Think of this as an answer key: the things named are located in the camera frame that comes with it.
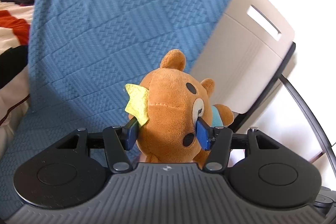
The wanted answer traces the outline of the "brown bear plush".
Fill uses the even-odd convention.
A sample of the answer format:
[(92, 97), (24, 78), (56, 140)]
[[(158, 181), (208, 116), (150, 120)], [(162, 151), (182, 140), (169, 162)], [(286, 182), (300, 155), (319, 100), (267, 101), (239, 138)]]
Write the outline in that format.
[(185, 66), (183, 52), (171, 50), (140, 84), (125, 85), (129, 95), (125, 111), (139, 122), (137, 145), (145, 162), (195, 162), (201, 168), (209, 152), (197, 140), (197, 119), (209, 126), (234, 121), (228, 106), (210, 104), (214, 80), (197, 81), (185, 73)]

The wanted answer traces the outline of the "black curved tube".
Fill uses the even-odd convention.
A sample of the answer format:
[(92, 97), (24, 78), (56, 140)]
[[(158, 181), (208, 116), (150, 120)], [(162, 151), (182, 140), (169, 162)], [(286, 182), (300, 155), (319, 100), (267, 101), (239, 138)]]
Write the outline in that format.
[(332, 145), (324, 132), (322, 126), (320, 125), (319, 121), (311, 111), (310, 107), (301, 97), (299, 92), (294, 88), (294, 86), (289, 82), (289, 80), (284, 76), (281, 75), (279, 77), (281, 83), (286, 87), (287, 91), (290, 93), (292, 98), (295, 100), (296, 104), (302, 111), (303, 115), (305, 116), (306, 120), (311, 126), (316, 138), (318, 139), (319, 145), (321, 146), (322, 151), (327, 155), (329, 158), (330, 164), (335, 165), (335, 153), (332, 149)]

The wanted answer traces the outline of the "blue textured chair cover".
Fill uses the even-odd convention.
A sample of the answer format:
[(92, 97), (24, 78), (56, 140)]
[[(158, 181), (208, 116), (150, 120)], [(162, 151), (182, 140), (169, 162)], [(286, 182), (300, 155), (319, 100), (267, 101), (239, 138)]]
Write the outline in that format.
[(172, 49), (198, 59), (230, 0), (36, 0), (30, 106), (1, 158), (1, 219), (23, 205), (16, 169), (71, 131), (123, 124), (125, 84)]

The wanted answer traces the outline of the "striped plush blanket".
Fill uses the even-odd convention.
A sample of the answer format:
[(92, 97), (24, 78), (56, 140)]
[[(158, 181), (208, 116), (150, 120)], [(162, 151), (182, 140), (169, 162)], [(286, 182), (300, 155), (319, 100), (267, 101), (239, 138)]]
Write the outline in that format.
[(1, 124), (29, 97), (27, 45), (35, 0), (1, 0)]

